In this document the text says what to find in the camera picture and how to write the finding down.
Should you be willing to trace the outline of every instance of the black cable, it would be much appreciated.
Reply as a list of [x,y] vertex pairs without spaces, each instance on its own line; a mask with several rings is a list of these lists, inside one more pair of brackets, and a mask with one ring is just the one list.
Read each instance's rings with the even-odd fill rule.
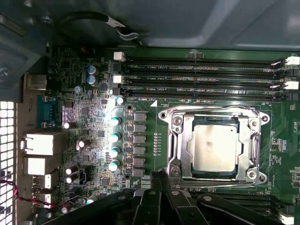
[[[104,14],[99,13],[99,12],[92,12],[92,11],[72,12],[72,13],[66,14],[63,17],[61,17],[55,23],[54,30],[61,37],[68,37],[68,38],[74,39],[72,37],[69,37],[68,35],[66,35],[63,32],[63,27],[66,26],[68,23],[76,21],[76,20],[83,20],[83,19],[98,20],[98,21],[102,21],[104,23],[107,23],[107,22],[109,22],[109,18],[110,18],[109,16],[104,15]],[[117,26],[117,27],[115,27],[115,29],[117,29],[117,33],[120,35],[120,37],[123,40],[127,40],[127,41],[133,40],[133,41],[135,41],[135,44],[143,46],[142,42],[140,40],[137,40],[136,37],[127,39],[127,38],[122,36],[122,35],[127,36],[129,34],[134,33],[128,27],[119,27],[119,26]]]

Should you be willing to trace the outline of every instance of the microchip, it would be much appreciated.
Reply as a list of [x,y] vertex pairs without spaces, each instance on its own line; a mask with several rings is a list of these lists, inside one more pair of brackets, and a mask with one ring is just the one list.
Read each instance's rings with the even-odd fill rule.
[[203,59],[204,58],[204,54],[203,53],[197,53],[196,54],[196,58],[197,59]]
[[73,108],[73,102],[72,101],[65,101],[64,106],[66,108]]
[[89,109],[88,108],[82,108],[81,109],[81,115],[82,116],[87,116],[89,114]]
[[106,105],[106,104],[107,104],[107,100],[106,100],[106,99],[102,99],[102,100],[101,100],[101,104],[102,104],[102,105]]
[[126,131],[133,131],[133,130],[134,130],[133,126],[130,126],[130,125],[126,126]]
[[65,69],[70,68],[70,62],[63,62],[61,64],[61,67],[65,68]]
[[99,193],[99,198],[104,198],[107,196],[107,193]]
[[135,117],[134,117],[134,116],[131,116],[131,115],[127,115],[127,116],[126,116],[126,119],[127,119],[127,120],[134,120]]
[[143,146],[134,146],[133,147],[133,154],[135,155],[144,155],[146,152],[146,148]]
[[104,136],[105,136],[105,133],[103,130],[97,131],[97,137],[104,137]]
[[109,185],[109,178],[108,178],[108,177],[102,177],[100,183],[101,183],[101,185],[103,185],[103,186]]
[[88,155],[83,155],[83,156],[82,156],[82,160],[83,160],[83,162],[89,162],[89,161],[90,161],[90,156],[88,156]]
[[145,132],[146,125],[145,124],[135,124],[134,125],[134,132]]
[[83,134],[83,135],[88,135],[88,134],[89,134],[89,131],[88,131],[88,130],[83,130],[83,131],[82,131],[82,134]]
[[133,152],[133,148],[132,147],[126,147],[125,151],[128,153],[132,153]]
[[133,166],[144,166],[145,159],[144,158],[133,158]]
[[112,69],[113,69],[114,72],[121,72],[122,64],[114,63]]
[[140,188],[142,188],[142,185],[141,184],[134,184],[134,186],[133,186],[135,189],[140,189]]
[[126,142],[133,142],[134,138],[130,136],[126,136],[125,141]]
[[102,83],[100,85],[100,91],[107,91],[107,84],[106,83]]
[[108,70],[108,65],[107,64],[101,65],[101,70],[102,71],[107,71]]
[[194,53],[188,53],[187,54],[187,58],[194,59],[195,58],[195,54]]
[[132,158],[125,158],[125,163],[132,163],[133,159]]
[[133,136],[133,143],[134,144],[141,144],[146,142],[146,136],[145,135],[134,135]]
[[299,188],[299,187],[300,187],[300,183],[299,183],[299,182],[293,182],[293,183],[292,183],[292,186],[293,186],[294,188]]
[[146,112],[136,112],[135,121],[146,121],[147,113]]
[[143,169],[138,169],[138,168],[133,168],[132,175],[134,177],[143,177],[144,176],[144,170]]
[[127,174],[132,174],[132,169],[126,168],[126,169],[125,169],[125,173],[127,173]]

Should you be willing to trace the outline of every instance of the ventilation grille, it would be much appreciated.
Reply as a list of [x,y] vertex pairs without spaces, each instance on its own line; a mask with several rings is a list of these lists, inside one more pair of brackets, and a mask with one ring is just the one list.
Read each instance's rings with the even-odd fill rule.
[[[15,103],[0,102],[0,176],[15,182]],[[13,187],[0,185],[0,225],[13,224]]]

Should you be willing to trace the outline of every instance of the green circuit board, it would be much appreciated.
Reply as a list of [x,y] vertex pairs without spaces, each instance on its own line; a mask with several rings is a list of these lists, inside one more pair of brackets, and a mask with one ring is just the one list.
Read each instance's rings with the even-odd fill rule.
[[[260,170],[268,176],[263,185],[252,188],[202,188],[199,190],[211,192],[260,193],[276,195],[278,199],[296,204],[300,197],[300,102],[298,101],[265,101],[260,100],[267,91],[259,88],[246,91],[253,94],[253,98],[246,100],[219,100],[216,98],[180,98],[165,95],[162,97],[128,96],[124,97],[124,104],[116,104],[116,97],[112,95],[112,75],[115,61],[113,52],[123,51],[132,57],[160,57],[186,58],[189,53],[203,53],[206,59],[212,60],[275,60],[286,58],[290,52],[251,52],[251,51],[221,51],[221,50],[184,50],[184,49],[135,49],[124,47],[120,49],[87,48],[84,53],[74,48],[57,47],[53,51],[52,61],[56,63],[56,75],[48,80],[48,89],[55,93],[58,101],[57,126],[65,122],[64,116],[70,121],[76,121],[78,128],[70,131],[69,148],[63,152],[62,181],[60,184],[61,199],[72,187],[80,187],[85,197],[95,195],[103,197],[124,188],[149,188],[150,172],[164,168],[167,164],[167,124],[158,118],[158,113],[176,105],[251,105],[267,113],[271,122],[262,126],[261,138],[261,165]],[[99,68],[99,84],[91,86],[86,83],[86,68],[94,65]],[[74,88],[80,86],[82,91],[75,93]],[[153,89],[153,92],[162,90],[163,84]],[[142,113],[146,118],[142,121],[131,119],[135,113]],[[122,123],[112,127],[109,122],[112,117],[121,118]],[[128,173],[132,169],[133,154],[126,151],[126,138],[131,136],[127,126],[143,124],[145,132],[135,135],[145,136],[144,174],[135,177]],[[118,132],[121,139],[111,144],[109,136]],[[80,138],[89,138],[92,141],[90,148],[77,150],[76,142]],[[121,149],[116,160],[120,162],[117,171],[108,170],[111,159],[108,151],[112,147]],[[67,185],[64,182],[64,170],[73,164],[92,165],[92,180],[85,186],[76,182]]]

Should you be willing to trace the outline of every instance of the dimm slot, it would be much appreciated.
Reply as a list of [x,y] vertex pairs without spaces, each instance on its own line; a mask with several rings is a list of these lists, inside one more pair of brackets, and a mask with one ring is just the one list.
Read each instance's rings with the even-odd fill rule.
[[213,76],[156,76],[156,75],[149,75],[139,76],[124,76],[126,79],[132,82],[193,82],[193,83],[255,83],[258,85],[273,85],[274,83],[279,83],[278,80],[267,80],[267,79],[245,79],[245,78],[232,78],[232,77],[213,77]]
[[215,60],[215,59],[201,59],[201,58],[133,58],[131,57],[129,59],[130,62],[135,63],[135,62],[195,62],[195,61],[200,61],[200,62],[205,62],[205,63],[226,63],[226,64],[254,64],[254,65],[265,65],[265,66],[270,66],[271,61],[258,61],[258,60]]
[[184,82],[178,81],[162,81],[162,82],[149,82],[149,81],[129,81],[129,84],[123,87],[155,87],[155,88],[193,88],[193,89],[232,89],[232,90],[272,90],[270,84],[264,83],[224,83],[224,82]]
[[212,95],[199,95],[199,94],[165,94],[165,93],[135,93],[132,92],[129,94],[129,97],[132,98],[179,98],[179,99],[198,99],[198,100],[233,100],[233,101],[281,101],[281,99],[278,99],[277,97],[266,97],[266,96],[229,96],[229,95],[218,95],[218,96],[212,96]]
[[256,79],[272,79],[273,74],[268,72],[232,72],[232,71],[132,71],[128,75],[130,76],[190,76],[190,77],[223,77],[223,78],[256,78]]
[[256,90],[232,90],[232,89],[217,89],[216,87],[203,87],[203,88],[180,88],[180,87],[150,87],[150,86],[123,86],[123,89],[129,92],[139,93],[169,93],[169,94],[181,94],[181,93],[193,93],[201,95],[257,95],[257,96],[273,96],[276,92],[268,91],[256,91]]

